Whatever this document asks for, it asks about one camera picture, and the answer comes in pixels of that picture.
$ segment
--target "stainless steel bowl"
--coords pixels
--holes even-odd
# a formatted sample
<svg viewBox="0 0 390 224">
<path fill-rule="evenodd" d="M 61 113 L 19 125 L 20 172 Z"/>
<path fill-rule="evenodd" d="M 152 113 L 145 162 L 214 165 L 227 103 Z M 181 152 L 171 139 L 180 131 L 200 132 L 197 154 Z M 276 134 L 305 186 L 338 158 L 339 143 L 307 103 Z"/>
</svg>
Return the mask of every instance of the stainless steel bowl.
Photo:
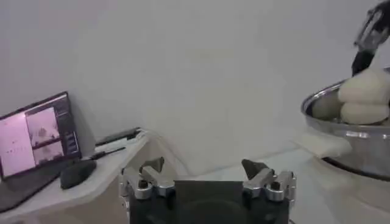
<svg viewBox="0 0 390 224">
<path fill-rule="evenodd" d="M 344 81 L 328 86 L 307 97 L 302 103 L 302 113 L 308 126 L 334 136 L 347 139 L 352 153 L 335 161 L 356 170 L 390 178 L 390 122 L 377 125 L 350 125 L 343 123 L 339 116 L 342 105 L 337 93 Z M 321 113 L 315 113 L 320 105 Z"/>
</svg>

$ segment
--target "white table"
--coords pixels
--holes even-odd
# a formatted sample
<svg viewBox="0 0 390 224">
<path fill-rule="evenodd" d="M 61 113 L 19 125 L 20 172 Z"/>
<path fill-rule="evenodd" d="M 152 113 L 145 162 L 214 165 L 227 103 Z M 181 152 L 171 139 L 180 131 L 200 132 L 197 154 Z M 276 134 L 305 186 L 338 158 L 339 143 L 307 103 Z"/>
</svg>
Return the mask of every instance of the white table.
<svg viewBox="0 0 390 224">
<path fill-rule="evenodd" d="M 19 207 L 0 213 L 0 223 L 31 219 L 31 217 L 92 201 L 106 190 L 108 185 L 118 176 L 120 170 L 130 162 L 148 141 L 147 136 L 132 139 L 126 145 L 125 150 L 97 160 L 96 170 L 85 182 L 76 187 L 62 190 L 59 178 L 56 179 Z"/>
</svg>

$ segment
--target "bread dough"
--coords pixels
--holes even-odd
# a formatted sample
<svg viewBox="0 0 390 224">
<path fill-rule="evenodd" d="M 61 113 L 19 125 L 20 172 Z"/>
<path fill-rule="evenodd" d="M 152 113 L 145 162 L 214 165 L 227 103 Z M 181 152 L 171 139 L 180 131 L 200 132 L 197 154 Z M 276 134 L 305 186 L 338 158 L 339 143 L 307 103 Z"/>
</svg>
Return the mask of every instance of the bread dough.
<svg viewBox="0 0 390 224">
<path fill-rule="evenodd" d="M 366 69 L 341 85 L 341 102 L 385 105 L 390 101 L 390 74 L 381 69 Z"/>
<path fill-rule="evenodd" d="M 373 124 L 389 117 L 390 109 L 386 105 L 365 105 L 345 103 L 341 108 L 341 119 L 348 124 Z"/>
</svg>

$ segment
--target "black cable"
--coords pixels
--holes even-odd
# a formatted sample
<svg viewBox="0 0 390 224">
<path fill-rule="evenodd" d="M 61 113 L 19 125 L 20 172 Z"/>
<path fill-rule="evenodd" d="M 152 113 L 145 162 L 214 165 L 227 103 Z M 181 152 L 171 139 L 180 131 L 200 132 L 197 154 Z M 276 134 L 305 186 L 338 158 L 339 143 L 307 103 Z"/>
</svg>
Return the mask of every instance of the black cable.
<svg viewBox="0 0 390 224">
<path fill-rule="evenodd" d="M 109 151 L 109 152 L 106 152 L 106 151 L 98 152 L 98 153 L 95 153 L 95 154 L 91 155 L 90 160 L 97 160 L 97 159 L 105 157 L 105 156 L 107 156 L 107 155 L 109 155 L 111 153 L 115 153 L 117 151 L 121 151 L 121 150 L 124 150 L 124 149 L 126 149 L 126 147 L 121 147 L 121 148 L 118 148 L 116 150 L 112 150 L 112 151 Z"/>
</svg>

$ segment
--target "screen display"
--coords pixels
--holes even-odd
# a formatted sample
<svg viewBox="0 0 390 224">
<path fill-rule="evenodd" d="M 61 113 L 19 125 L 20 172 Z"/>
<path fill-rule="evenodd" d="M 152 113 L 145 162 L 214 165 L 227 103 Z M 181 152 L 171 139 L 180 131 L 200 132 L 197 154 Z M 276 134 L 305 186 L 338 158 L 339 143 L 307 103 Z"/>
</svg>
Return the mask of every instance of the screen display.
<svg viewBox="0 0 390 224">
<path fill-rule="evenodd" d="M 67 94 L 0 120 L 2 176 L 79 153 Z"/>
</svg>

